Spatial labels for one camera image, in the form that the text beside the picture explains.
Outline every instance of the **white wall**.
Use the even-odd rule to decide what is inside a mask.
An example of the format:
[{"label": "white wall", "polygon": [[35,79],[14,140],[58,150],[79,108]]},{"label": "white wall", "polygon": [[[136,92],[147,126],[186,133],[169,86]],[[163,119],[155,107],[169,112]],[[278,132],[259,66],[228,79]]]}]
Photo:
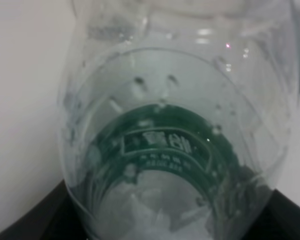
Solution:
[{"label": "white wall", "polygon": [[55,102],[74,22],[67,0],[0,0],[0,231],[62,179]]}]

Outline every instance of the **clear plastic bottle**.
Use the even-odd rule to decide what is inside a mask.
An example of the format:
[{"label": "clear plastic bottle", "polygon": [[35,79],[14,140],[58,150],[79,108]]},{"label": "clear plastic bottle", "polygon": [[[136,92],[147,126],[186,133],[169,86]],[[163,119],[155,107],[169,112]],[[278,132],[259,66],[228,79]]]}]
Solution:
[{"label": "clear plastic bottle", "polygon": [[60,88],[66,185],[94,240],[237,240],[288,150],[289,0],[86,0]]}]

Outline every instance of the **black surface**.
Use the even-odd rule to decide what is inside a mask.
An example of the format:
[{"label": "black surface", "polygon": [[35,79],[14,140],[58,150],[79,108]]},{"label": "black surface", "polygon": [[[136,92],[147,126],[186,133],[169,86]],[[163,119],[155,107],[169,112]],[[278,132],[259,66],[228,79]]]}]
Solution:
[{"label": "black surface", "polygon": [[[0,234],[0,240],[86,239],[63,183],[29,214]],[[242,240],[300,240],[300,208],[275,191]]]}]

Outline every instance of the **water droplet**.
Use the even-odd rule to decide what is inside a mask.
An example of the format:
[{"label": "water droplet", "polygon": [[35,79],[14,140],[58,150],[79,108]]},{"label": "water droplet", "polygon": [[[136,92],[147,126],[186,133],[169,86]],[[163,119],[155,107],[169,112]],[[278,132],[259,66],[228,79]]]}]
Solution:
[{"label": "water droplet", "polygon": [[247,59],[247,58],[249,57],[249,54],[248,54],[249,52],[250,52],[250,50],[249,50],[248,48],[245,48],[245,49],[244,49],[243,58],[246,58],[246,59]]},{"label": "water droplet", "polygon": [[176,79],[175,76],[173,75],[168,75],[167,77],[167,81],[168,81],[168,87],[170,89],[177,89],[179,87],[179,81]]},{"label": "water droplet", "polygon": [[204,201],[204,199],[203,198],[201,198],[201,197],[197,197],[196,199],[195,199],[195,202],[196,202],[196,204],[197,204],[197,206],[198,207],[203,207],[204,205],[205,205],[205,201]]},{"label": "water droplet", "polygon": [[123,174],[125,177],[132,179],[136,177],[136,170],[136,165],[131,163],[125,167]]},{"label": "water droplet", "polygon": [[220,135],[222,133],[222,127],[220,125],[216,125],[212,129],[212,133],[214,135]]},{"label": "water droplet", "polygon": [[145,120],[140,120],[138,122],[139,127],[152,127],[154,125],[153,121],[151,119],[145,119]]},{"label": "water droplet", "polygon": [[110,100],[111,107],[118,113],[123,113],[123,108],[120,106],[120,104],[117,102],[117,100],[114,97],[111,97]]},{"label": "water droplet", "polygon": [[132,85],[132,93],[137,99],[143,99],[147,93],[147,86],[145,81],[141,77],[136,77],[134,79],[134,84]]}]

